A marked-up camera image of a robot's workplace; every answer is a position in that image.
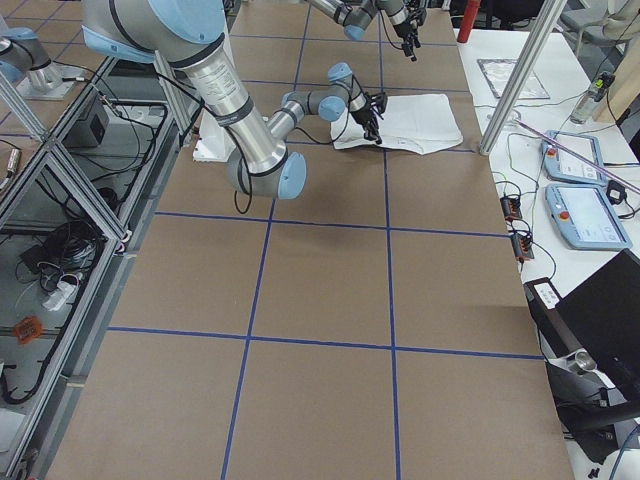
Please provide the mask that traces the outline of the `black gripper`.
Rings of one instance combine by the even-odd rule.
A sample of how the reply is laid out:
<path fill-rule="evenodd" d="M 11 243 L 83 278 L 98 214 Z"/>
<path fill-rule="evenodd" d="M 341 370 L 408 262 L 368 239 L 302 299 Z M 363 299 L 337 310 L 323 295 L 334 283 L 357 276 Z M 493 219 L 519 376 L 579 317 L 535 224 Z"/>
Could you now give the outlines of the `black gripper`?
<path fill-rule="evenodd" d="M 354 121 L 360 125 L 364 131 L 364 139 L 375 145 L 381 145 L 382 139 L 378 130 L 376 110 L 372 106 L 365 106 L 359 110 L 351 112 Z"/>
<path fill-rule="evenodd" d="M 397 36 L 402 39 L 401 49 L 404 55 L 412 62 L 416 62 L 415 50 L 420 48 L 416 19 L 409 17 L 403 21 L 393 21 L 392 25 Z"/>

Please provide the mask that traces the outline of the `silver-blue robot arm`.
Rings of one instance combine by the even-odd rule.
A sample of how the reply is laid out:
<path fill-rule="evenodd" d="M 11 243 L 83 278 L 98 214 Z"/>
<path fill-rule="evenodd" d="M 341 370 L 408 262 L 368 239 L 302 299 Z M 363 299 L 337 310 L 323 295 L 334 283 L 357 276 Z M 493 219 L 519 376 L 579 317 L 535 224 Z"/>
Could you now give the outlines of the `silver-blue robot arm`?
<path fill-rule="evenodd" d="M 418 30 L 426 20 L 426 1 L 366 0 L 355 5 L 348 1 L 310 0 L 308 4 L 342 26 L 344 34 L 356 41 L 361 40 L 372 21 L 382 15 L 401 39 L 401 46 L 394 48 L 402 50 L 412 62 L 417 61 L 415 49 L 421 47 Z"/>
<path fill-rule="evenodd" d="M 368 141 L 379 143 L 383 93 L 366 93 L 348 64 L 335 64 L 324 90 L 291 92 L 264 119 L 224 50 L 226 17 L 220 1 L 85 1 L 86 45 L 106 56 L 151 63 L 162 55 L 190 80 L 216 123 L 234 142 L 227 174 L 244 194 L 283 200 L 302 192 L 304 156 L 285 139 L 307 115 L 334 122 L 347 114 Z"/>

